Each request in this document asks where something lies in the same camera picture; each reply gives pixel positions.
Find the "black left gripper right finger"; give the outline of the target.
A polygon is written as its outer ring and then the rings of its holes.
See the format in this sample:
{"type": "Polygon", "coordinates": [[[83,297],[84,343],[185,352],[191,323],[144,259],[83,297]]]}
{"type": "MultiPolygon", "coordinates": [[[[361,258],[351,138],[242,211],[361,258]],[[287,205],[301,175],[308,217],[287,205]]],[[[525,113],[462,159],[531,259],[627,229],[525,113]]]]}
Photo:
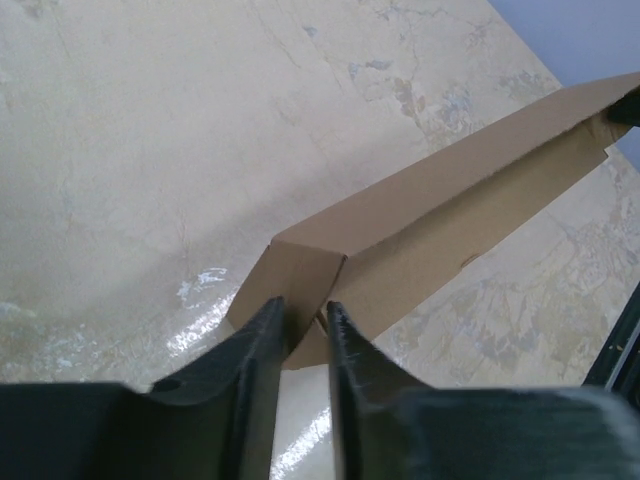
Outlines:
{"type": "Polygon", "coordinates": [[[635,479],[639,417],[602,389],[435,388],[327,306],[340,479],[635,479]]]}

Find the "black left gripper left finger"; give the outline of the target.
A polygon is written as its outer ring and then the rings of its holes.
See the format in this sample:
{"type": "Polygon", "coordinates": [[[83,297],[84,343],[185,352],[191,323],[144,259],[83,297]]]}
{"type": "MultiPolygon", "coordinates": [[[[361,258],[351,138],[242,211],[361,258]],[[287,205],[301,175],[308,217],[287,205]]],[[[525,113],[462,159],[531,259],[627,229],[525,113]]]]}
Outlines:
{"type": "Polygon", "coordinates": [[[5,479],[265,479],[285,305],[140,393],[116,382],[1,388],[5,479]]]}

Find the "brown cardboard box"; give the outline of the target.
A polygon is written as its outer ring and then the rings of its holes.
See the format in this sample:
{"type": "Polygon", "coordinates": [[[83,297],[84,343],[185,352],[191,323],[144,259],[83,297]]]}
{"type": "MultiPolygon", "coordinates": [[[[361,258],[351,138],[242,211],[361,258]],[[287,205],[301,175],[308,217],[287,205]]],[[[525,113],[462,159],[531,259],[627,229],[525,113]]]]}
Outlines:
{"type": "Polygon", "coordinates": [[[375,338],[606,159],[639,97],[629,73],[558,90],[275,235],[232,301],[242,327],[283,297],[285,367],[324,364],[324,305],[375,338]]]}

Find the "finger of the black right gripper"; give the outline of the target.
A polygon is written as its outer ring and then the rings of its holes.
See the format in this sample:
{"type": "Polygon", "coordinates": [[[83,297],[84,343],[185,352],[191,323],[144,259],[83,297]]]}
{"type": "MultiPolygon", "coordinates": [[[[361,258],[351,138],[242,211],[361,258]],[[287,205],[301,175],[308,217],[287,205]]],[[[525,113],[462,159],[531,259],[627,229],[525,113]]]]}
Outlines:
{"type": "Polygon", "coordinates": [[[640,92],[639,89],[626,94],[610,106],[606,113],[608,121],[628,127],[640,127],[640,92]]]}

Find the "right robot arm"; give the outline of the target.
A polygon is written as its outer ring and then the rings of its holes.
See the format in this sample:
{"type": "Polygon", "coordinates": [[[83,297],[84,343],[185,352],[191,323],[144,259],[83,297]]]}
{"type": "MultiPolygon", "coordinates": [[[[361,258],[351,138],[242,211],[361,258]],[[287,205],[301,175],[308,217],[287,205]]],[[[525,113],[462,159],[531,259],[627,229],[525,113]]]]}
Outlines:
{"type": "Polygon", "coordinates": [[[639,286],[612,328],[583,384],[620,395],[639,410],[639,286]]]}

